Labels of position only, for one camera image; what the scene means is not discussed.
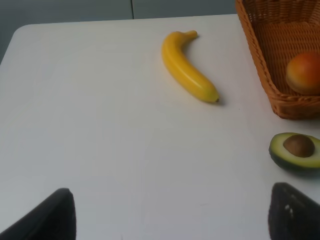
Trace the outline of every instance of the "gray wall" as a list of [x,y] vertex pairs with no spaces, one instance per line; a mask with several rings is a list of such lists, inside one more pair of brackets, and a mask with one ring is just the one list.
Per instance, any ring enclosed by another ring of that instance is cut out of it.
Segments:
[[15,30],[28,24],[235,12],[235,0],[0,0],[0,62]]
[[236,0],[132,0],[135,19],[235,14]]
[[0,0],[0,62],[28,24],[132,19],[131,0]]

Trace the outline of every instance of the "avocado pit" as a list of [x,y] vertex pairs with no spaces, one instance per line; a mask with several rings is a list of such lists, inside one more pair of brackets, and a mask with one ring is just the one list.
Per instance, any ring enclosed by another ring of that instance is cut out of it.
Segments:
[[309,137],[301,134],[288,137],[283,146],[289,153],[300,158],[311,157],[315,152],[314,142]]

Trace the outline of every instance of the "black object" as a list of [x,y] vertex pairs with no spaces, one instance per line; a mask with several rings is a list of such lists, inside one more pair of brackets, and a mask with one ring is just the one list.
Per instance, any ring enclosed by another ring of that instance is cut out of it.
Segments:
[[76,210],[73,194],[61,188],[35,209],[0,233],[0,240],[75,240]]
[[271,240],[319,240],[320,205],[288,183],[276,183],[268,225]]

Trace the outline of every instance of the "wicker basket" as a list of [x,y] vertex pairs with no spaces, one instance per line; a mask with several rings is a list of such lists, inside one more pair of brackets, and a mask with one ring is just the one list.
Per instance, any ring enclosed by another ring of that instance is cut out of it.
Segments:
[[320,116],[320,96],[303,96],[286,83],[286,67],[300,53],[320,53],[320,0],[236,0],[261,84],[283,119]]

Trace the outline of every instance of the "banana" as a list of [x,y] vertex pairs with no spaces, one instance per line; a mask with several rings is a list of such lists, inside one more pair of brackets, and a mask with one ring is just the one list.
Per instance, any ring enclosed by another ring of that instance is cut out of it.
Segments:
[[204,102],[219,101],[215,86],[183,53],[183,47],[198,36],[196,31],[170,33],[162,44],[162,59],[171,75],[193,96]]

